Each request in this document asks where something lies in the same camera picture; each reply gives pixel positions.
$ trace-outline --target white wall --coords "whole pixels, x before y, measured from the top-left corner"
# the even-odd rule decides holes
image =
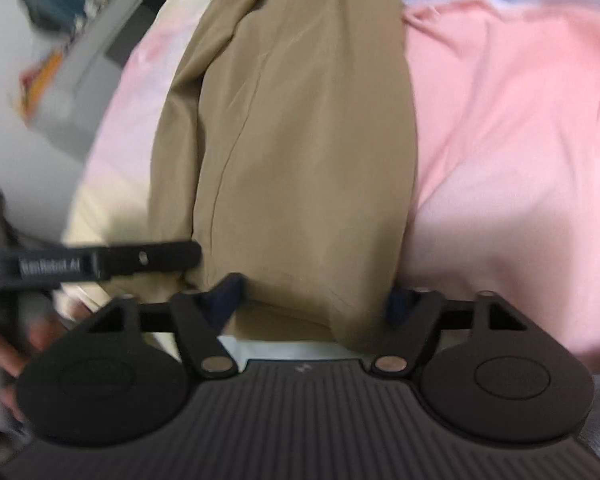
[[[0,0],[0,188],[17,228],[57,239],[82,165],[27,130],[11,104],[19,73],[50,44],[33,33],[17,0]]]

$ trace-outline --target metal screw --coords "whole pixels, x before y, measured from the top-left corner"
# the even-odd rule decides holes
[[[234,362],[228,357],[221,355],[215,355],[213,357],[207,357],[202,361],[202,369],[210,374],[220,374],[222,372],[228,372],[234,367]]]
[[[396,355],[385,355],[376,359],[376,368],[388,374],[397,374],[407,369],[409,363]]]

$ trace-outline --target pink fabric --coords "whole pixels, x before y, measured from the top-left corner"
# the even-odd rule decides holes
[[[600,10],[404,19],[419,168],[400,278],[496,290],[600,371]]]

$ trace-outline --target brown fabric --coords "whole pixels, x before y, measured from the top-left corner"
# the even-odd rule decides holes
[[[213,0],[203,16],[158,127],[150,225],[155,240],[202,245],[188,276],[200,288],[250,279],[234,333],[378,341],[416,153],[400,12]]]

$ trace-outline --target ribbed black surface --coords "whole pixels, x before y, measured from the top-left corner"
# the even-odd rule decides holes
[[[598,480],[573,440],[533,450],[482,447],[429,418],[410,387],[356,361],[253,362],[205,383],[156,433],[109,449],[35,442],[12,480]]]

